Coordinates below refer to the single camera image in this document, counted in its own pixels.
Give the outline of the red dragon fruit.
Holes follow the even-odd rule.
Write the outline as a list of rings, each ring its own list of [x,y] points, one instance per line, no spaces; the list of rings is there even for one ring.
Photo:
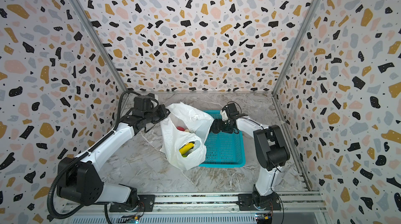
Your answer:
[[[176,128],[177,128],[177,130],[179,130],[179,131],[185,132],[185,128],[183,128],[183,127],[177,126]]]

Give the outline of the white plastic bag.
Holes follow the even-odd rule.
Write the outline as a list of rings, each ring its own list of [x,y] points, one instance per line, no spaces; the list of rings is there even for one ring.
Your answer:
[[[167,109],[170,114],[160,123],[163,138],[160,151],[166,155],[172,166],[181,171],[199,166],[206,158],[205,141],[214,118],[181,102],[173,103],[167,106]],[[177,126],[189,129],[190,133],[177,130]],[[194,142],[195,147],[187,157],[182,157],[179,149],[189,142]]]

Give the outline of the yellow banana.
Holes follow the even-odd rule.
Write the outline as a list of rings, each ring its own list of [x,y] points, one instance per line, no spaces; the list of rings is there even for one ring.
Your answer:
[[[184,146],[182,146],[179,149],[179,152],[181,154],[182,157],[187,157],[189,152],[195,147],[195,143],[194,142],[189,142],[187,144],[185,144]]]

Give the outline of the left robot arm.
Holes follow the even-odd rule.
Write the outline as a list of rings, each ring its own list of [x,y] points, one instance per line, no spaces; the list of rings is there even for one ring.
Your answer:
[[[74,158],[63,158],[58,164],[57,176],[51,185],[47,207],[56,219],[67,218],[85,206],[114,204],[123,211],[135,210],[141,203],[137,189],[122,184],[105,183],[99,172],[107,160],[147,125],[156,125],[166,119],[170,111],[154,99],[131,108],[117,121],[117,127],[85,152]],[[54,207],[54,196],[75,202],[78,207],[67,214],[58,213]]]

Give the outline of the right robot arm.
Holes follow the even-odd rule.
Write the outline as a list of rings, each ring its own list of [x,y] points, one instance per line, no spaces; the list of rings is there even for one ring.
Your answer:
[[[252,137],[256,158],[261,166],[254,185],[254,195],[268,197],[274,193],[282,168],[290,159],[290,151],[278,125],[266,125],[251,119],[237,109],[237,103],[229,102],[220,110],[221,119],[214,120],[210,132],[234,134],[242,132]]]

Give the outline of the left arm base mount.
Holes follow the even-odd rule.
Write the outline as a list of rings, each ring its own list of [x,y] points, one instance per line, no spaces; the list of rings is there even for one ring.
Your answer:
[[[134,194],[126,203],[114,203],[110,206],[111,213],[141,214],[152,212],[156,196],[153,194]]]

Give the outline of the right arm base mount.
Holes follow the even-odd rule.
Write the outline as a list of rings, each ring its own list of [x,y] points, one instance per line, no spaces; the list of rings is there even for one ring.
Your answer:
[[[241,211],[282,210],[281,200],[277,193],[260,196],[258,192],[238,194],[237,205]]]

